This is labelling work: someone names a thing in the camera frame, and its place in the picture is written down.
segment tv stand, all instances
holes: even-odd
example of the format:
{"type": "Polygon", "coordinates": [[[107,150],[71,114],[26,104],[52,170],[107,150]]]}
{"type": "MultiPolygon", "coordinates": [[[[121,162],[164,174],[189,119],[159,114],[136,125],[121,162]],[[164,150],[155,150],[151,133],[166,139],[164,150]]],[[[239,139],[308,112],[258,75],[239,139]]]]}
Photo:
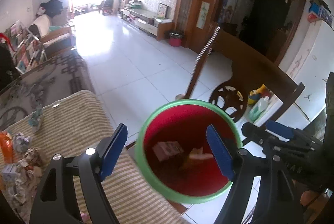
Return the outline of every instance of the tv stand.
{"type": "Polygon", "coordinates": [[[155,20],[159,17],[157,14],[144,10],[144,9],[133,9],[133,8],[123,8],[122,18],[126,21],[129,15],[135,16],[137,19],[134,21],[129,21],[137,26],[139,29],[151,33],[156,36],[156,40],[160,41],[167,37],[167,32],[174,28],[173,22],[160,23],[155,20]]]}

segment white refrigerator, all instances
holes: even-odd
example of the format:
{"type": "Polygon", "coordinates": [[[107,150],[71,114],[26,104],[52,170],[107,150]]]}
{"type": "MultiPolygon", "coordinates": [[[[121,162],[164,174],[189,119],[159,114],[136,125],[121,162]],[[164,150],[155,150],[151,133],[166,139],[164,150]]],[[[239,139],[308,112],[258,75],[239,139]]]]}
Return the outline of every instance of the white refrigerator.
{"type": "Polygon", "coordinates": [[[334,31],[324,21],[311,23],[301,50],[288,73],[293,76],[295,83],[302,82],[305,85],[304,91],[295,101],[304,114],[292,105],[277,122],[304,129],[313,121],[326,106],[325,87],[331,71],[334,72],[334,31]]]}

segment orange bag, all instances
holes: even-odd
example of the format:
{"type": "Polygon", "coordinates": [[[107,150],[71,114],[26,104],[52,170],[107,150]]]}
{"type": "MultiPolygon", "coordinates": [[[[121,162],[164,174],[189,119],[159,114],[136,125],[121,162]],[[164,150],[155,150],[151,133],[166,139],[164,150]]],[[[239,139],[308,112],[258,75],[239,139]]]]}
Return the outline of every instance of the orange bag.
{"type": "Polygon", "coordinates": [[[12,139],[7,132],[0,132],[0,147],[6,164],[13,163],[12,139]]]}

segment red trash can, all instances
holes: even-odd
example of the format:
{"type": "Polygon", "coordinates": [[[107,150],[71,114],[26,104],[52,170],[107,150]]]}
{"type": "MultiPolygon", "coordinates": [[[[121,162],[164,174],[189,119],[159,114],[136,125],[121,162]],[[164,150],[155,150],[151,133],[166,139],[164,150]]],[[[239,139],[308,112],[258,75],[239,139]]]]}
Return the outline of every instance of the red trash can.
{"type": "Polygon", "coordinates": [[[171,31],[169,33],[169,36],[170,36],[169,45],[171,45],[173,47],[181,46],[182,38],[183,38],[183,34],[181,32],[171,31]]]}

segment metal screw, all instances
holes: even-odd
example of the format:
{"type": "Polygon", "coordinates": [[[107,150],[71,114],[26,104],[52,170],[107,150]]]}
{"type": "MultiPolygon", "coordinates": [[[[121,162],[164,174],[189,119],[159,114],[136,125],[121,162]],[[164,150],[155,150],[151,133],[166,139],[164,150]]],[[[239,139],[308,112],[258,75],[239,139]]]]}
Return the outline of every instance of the metal screw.
{"type": "Polygon", "coordinates": [[[281,160],[281,158],[280,158],[280,156],[278,156],[278,155],[274,155],[274,156],[273,156],[273,160],[274,160],[275,162],[279,162],[279,161],[281,160]]]}
{"type": "Polygon", "coordinates": [[[87,150],[86,150],[86,154],[87,155],[93,155],[95,153],[95,149],[94,148],[88,148],[87,150]]]}
{"type": "Polygon", "coordinates": [[[61,155],[60,154],[55,154],[52,159],[55,160],[55,161],[58,161],[59,159],[61,158],[61,155]]]}
{"type": "Polygon", "coordinates": [[[243,156],[247,155],[247,153],[248,153],[248,151],[244,148],[239,149],[238,152],[239,152],[240,155],[243,155],[243,156]]]}

